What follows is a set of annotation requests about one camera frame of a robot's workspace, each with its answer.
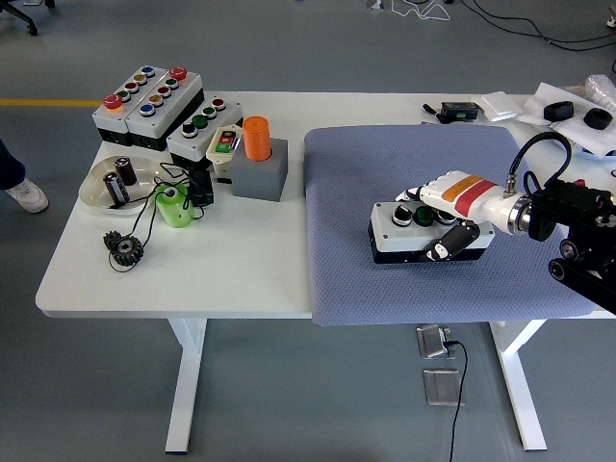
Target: black cable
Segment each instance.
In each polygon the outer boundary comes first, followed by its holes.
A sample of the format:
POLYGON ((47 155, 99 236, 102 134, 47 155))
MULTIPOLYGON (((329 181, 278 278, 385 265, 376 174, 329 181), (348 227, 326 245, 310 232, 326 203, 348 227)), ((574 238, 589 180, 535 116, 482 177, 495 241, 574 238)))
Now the black cable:
POLYGON ((569 143, 569 140, 567 140, 565 137, 563 137, 558 132, 543 132, 543 133, 540 133, 539 135, 535 135, 530 140, 528 140, 526 142, 526 144, 524 146, 522 146, 522 149, 520 149, 520 152, 518 152, 518 155, 515 157, 515 159, 511 163, 511 167, 509 168, 509 174, 510 175, 515 175, 516 170, 520 166, 520 162, 522 161, 522 158, 525 156, 525 154, 528 152, 528 150, 534 144, 536 144, 537 142, 544 141, 544 140, 558 141, 565 148, 566 155, 567 155, 567 158, 565 159, 565 162, 563 163, 562 167, 559 168, 558 171, 554 175, 552 175, 548 179, 548 181, 546 181, 544 183, 544 186, 547 186, 550 182, 552 182, 553 180, 557 179, 567 169, 567 167, 571 163, 571 157, 572 157, 572 154, 571 154, 571 144, 569 143))
POLYGON ((487 14, 488 16, 490 16, 492 18, 495 18, 495 19, 527 22, 527 23, 529 23, 532 26, 532 28, 537 32, 537 34, 529 34, 529 33, 526 33, 526 32, 512 31, 510 29, 504 28, 504 27, 502 27, 502 26, 492 22, 486 16, 484 16, 483 14, 478 12, 477 10, 474 10, 469 5, 467 5, 467 3, 464 0, 461 0, 461 2, 462 2, 462 5, 464 5, 467 9, 469 9, 473 13, 477 14, 480 18, 482 18, 488 24, 491 24, 492 26, 496 27, 497 29, 501 29, 502 31, 508 32, 510 34, 515 34, 515 35, 518 35, 518 36, 535 37, 535 38, 538 38, 538 39, 543 39, 546 43, 548 43, 550 45, 553 45, 556 48, 560 48, 562 50, 566 50, 566 51, 590 51, 590 50, 597 50, 599 48, 605 48, 607 46, 611 46, 611 45, 616 44, 616 41, 613 41, 613 42, 606 43, 606 44, 603 44, 603 45, 591 46, 591 47, 587 47, 587 48, 570 48, 568 46, 559 45, 558 43, 585 43, 585 42, 588 42, 588 41, 595 41, 595 40, 601 40, 601 39, 608 39, 608 38, 611 38, 611 37, 616 37, 616 33, 608 34, 606 36, 601 36, 601 37, 595 37, 595 38, 591 38, 591 39, 590 38, 586 38, 586 39, 582 39, 582 40, 560 40, 560 39, 557 39, 557 38, 551 38, 551 37, 548 37, 548 36, 544 35, 539 30, 537 25, 531 19, 528 19, 528 18, 525 18, 525 17, 517 17, 517 16, 498 16, 496 14, 492 14, 492 13, 487 12, 485 9, 483 9, 477 3, 476 0, 473 0, 473 3, 484 14, 487 14))
MULTIPOLYGON (((178 185, 184 185, 184 186, 190 186, 190 184, 194 184, 194 181, 192 180, 192 178, 190 177, 190 175, 181 167, 176 166, 175 164, 170 164, 170 163, 166 163, 166 162, 161 162, 160 163, 161 168, 173 179, 176 178, 180 178, 182 176, 184 176, 184 178, 182 178, 182 180, 171 183, 168 181, 164 181, 161 177, 159 176, 155 176, 154 177, 154 188, 152 188, 152 191, 150 192, 150 194, 148 194, 145 197, 140 197, 139 199, 134 199, 131 200, 129 202, 126 202, 125 204, 128 203, 134 203, 134 202, 138 202, 140 200, 145 200, 145 202, 143 203, 143 207, 141 208, 139 214, 137 215, 137 218, 135 219, 135 223, 133 225, 133 229, 131 230, 130 233, 128 233, 126 236, 120 236, 115 243, 118 243, 119 240, 128 238, 130 236, 132 236, 135 231, 137 230, 137 226, 139 224, 139 221, 141 220, 141 216, 143 215, 143 212, 145 212, 145 209, 147 209, 147 205, 149 203, 150 198, 154 196, 154 211, 152 212, 152 217, 150 218, 150 223, 147 229, 147 237, 145 238, 145 241, 142 244, 142 248, 145 248, 145 246, 147 245, 147 243, 150 241, 150 238, 152 237, 152 229, 154 227, 154 218, 156 217, 156 199, 158 198, 159 195, 164 194, 164 192, 157 192, 157 190, 161 187, 161 186, 167 186, 169 188, 176 188, 178 185), (170 169, 168 167, 177 167, 181 170, 181 173, 179 174, 173 174, 170 169)), ((184 202, 182 203, 182 209, 184 210, 188 210, 189 209, 189 205, 190 205, 190 195, 187 193, 183 193, 180 190, 177 190, 180 194, 184 195, 184 202)), ((202 219, 205 216, 205 211, 203 210, 203 206, 197 206, 198 209, 201 210, 201 217, 193 217, 192 219, 202 219)), ((132 270, 137 263, 140 260, 138 260, 135 264, 133 264, 131 267, 129 267, 128 269, 125 270, 120 270, 117 269, 114 264, 112 263, 112 251, 109 251, 109 265, 112 267, 112 269, 116 272, 128 272, 130 270, 132 270)))
POLYGON ((539 180, 537 179, 537 175, 535 175, 534 171, 525 171, 523 181, 524 191, 526 192, 526 196, 531 199, 534 196, 534 192, 530 190, 530 186, 528 185, 528 178, 532 179, 532 182, 535 185, 535 191, 541 191, 541 186, 539 186, 539 180))
POLYGON ((453 424, 451 425, 451 447, 449 448, 449 462, 453 460, 453 442, 455 440, 455 424, 458 421, 458 414, 460 412, 460 405, 462 403, 462 387, 464 386, 464 378, 466 377, 466 369, 469 366, 469 355, 466 352, 466 348, 461 342, 453 340, 451 342, 443 342, 445 347, 451 347, 452 345, 460 345, 464 350, 464 371, 462 372, 462 379, 460 380, 460 393, 458 394, 458 405, 455 408, 455 416, 453 417, 453 424))

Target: gray floor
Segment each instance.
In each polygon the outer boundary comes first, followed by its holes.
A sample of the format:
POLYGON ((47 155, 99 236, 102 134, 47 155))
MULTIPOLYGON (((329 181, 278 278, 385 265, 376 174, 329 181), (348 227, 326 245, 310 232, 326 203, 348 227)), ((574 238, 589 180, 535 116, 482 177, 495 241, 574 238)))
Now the gray floor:
MULTIPOLYGON (((565 39, 606 33, 610 4, 480 3, 532 17, 546 35, 565 39)), ((38 37, 0 13, 0 99, 100 99, 142 64, 184 65, 202 75, 206 91, 532 93, 542 81, 562 87, 611 75, 616 59, 613 46, 574 53, 508 35, 459 1, 447 6, 451 22, 367 12, 363 0, 57 4, 25 7, 38 37)), ((51 201, 30 216, 0 195, 2 461, 173 457, 164 446, 180 347, 166 322, 52 320, 35 304, 100 143, 91 112, 0 106, 0 136, 51 201)), ((612 327, 549 321, 525 346, 550 449, 524 452, 487 325, 453 325, 470 352, 454 460, 612 460, 612 327)), ((183 457, 447 460, 453 412, 426 404, 422 369, 462 366, 461 358, 422 360, 415 326, 210 321, 183 457)))

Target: gear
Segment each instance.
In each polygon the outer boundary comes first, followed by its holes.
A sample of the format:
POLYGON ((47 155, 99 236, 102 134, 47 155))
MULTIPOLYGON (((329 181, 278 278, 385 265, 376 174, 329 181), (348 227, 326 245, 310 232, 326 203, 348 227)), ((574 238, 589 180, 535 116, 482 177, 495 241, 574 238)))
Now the gear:
POLYGON ((114 241, 112 248, 109 250, 114 260, 123 267, 133 267, 143 256, 143 245, 141 241, 132 236, 114 241))
POLYGON ((117 231, 110 231, 105 236, 103 236, 103 243, 105 243, 105 246, 108 250, 111 250, 114 243, 116 243, 120 239, 122 239, 121 234, 119 234, 117 231))

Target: blue fabric pad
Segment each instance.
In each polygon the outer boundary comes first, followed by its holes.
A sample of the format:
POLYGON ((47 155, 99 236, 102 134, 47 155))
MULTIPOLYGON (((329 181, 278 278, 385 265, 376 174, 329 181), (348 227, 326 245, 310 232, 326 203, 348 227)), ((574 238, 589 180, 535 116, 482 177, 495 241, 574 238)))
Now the blue fabric pad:
MULTIPOLYGON (((591 312, 593 303, 548 272, 549 260, 560 256, 558 232, 537 243, 495 228, 495 239, 472 262, 377 265, 372 260, 368 227, 375 202, 393 201, 451 170, 503 185, 518 150, 506 129, 471 124, 309 132, 304 174, 313 322, 509 321, 591 312)), ((526 169, 523 163, 520 178, 526 169)))

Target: white sneaker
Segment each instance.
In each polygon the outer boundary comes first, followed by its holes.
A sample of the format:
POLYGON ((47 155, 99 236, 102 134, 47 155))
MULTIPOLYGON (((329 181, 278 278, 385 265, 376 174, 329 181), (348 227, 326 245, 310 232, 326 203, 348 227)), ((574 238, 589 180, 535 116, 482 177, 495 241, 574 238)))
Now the white sneaker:
POLYGON ((14 188, 7 190, 7 193, 17 201, 17 203, 31 214, 42 212, 49 205, 45 193, 28 178, 24 179, 14 188))

